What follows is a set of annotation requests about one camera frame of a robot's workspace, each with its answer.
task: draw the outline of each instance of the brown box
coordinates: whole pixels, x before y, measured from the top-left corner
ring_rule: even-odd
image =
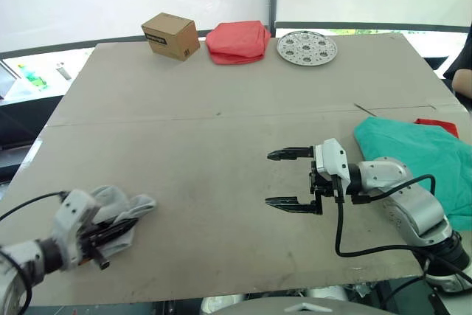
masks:
[[[166,13],[160,13],[142,26],[150,48],[155,53],[186,60],[200,48],[195,22]]]

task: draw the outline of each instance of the metal plate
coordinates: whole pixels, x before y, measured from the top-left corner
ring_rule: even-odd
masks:
[[[331,38],[311,31],[294,31],[281,37],[277,51],[299,66],[319,66],[334,59],[338,47]]]

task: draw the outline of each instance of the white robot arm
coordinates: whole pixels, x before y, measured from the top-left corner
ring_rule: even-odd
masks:
[[[348,164],[346,152],[336,139],[308,148],[285,148],[268,155],[272,160],[314,158],[311,163],[310,192],[315,195],[310,204],[299,204],[296,197],[267,198],[265,202],[287,212],[322,214],[322,196],[333,196],[337,203],[351,195],[354,204],[365,204],[382,199],[389,220],[395,224],[407,245],[424,253],[414,253],[425,268],[429,261],[424,256],[441,257],[466,275],[472,275],[472,263],[462,248],[460,235],[455,232],[443,207],[434,197],[435,180],[431,175],[414,178],[407,166],[383,156],[371,162]],[[431,191],[418,182],[431,179]],[[369,195],[375,191],[380,195]],[[463,277],[441,262],[427,265],[426,280],[445,292],[472,288]]]
[[[55,214],[50,238],[0,249],[0,314],[25,312],[31,300],[31,288],[41,283],[46,274],[74,269],[88,260],[96,261],[101,269],[109,266],[98,248],[125,234],[138,219],[93,224],[99,208],[91,195],[73,190],[66,194]],[[18,302],[24,292],[27,299],[20,308]]]

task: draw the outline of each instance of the green cloth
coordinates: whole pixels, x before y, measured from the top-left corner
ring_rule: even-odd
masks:
[[[366,160],[391,156],[414,176],[436,178],[436,197],[456,230],[472,230],[472,146],[439,126],[369,117],[354,130]],[[429,180],[420,182],[429,189]]]

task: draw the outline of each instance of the red fabric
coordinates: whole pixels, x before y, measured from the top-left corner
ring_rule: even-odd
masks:
[[[229,22],[206,35],[206,45],[216,64],[244,64],[263,59],[270,38],[260,21]]]
[[[443,127],[447,132],[455,136],[456,138],[459,138],[459,134],[457,133],[457,127],[455,124],[451,122],[446,122],[446,121],[437,121],[437,120],[427,120],[426,118],[418,118],[414,123],[417,123],[418,125],[438,125],[440,127]]]

